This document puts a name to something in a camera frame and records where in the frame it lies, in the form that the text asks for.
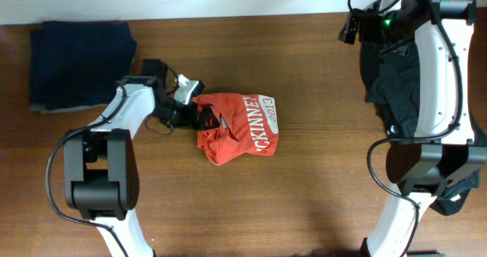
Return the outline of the orange red printed t-shirt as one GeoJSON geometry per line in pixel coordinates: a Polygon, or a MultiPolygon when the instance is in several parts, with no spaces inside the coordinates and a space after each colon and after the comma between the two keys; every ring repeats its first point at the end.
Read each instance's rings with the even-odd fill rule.
{"type": "Polygon", "coordinates": [[[216,166],[242,154],[274,155],[279,141],[276,101],[261,94],[218,93],[193,98],[199,109],[209,108],[217,128],[199,131],[197,146],[216,166]]]}

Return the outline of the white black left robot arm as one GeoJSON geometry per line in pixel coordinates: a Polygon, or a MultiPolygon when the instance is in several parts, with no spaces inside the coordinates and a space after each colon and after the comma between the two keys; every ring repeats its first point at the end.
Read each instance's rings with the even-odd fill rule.
{"type": "Polygon", "coordinates": [[[157,76],[125,76],[103,114],[63,142],[65,199],[83,222],[96,227],[113,256],[153,256],[135,206],[138,168],[132,139],[149,116],[168,127],[204,130],[218,126],[193,98],[205,85],[177,75],[168,90],[157,76]]]}

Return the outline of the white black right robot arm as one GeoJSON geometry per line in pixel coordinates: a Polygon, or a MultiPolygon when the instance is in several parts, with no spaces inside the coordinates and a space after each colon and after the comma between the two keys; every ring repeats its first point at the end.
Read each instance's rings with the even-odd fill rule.
{"type": "Polygon", "coordinates": [[[375,0],[350,7],[339,40],[361,44],[367,101],[387,129],[387,200],[362,256],[407,256],[428,209],[456,214],[479,184],[486,136],[470,114],[476,0],[375,0]]]}

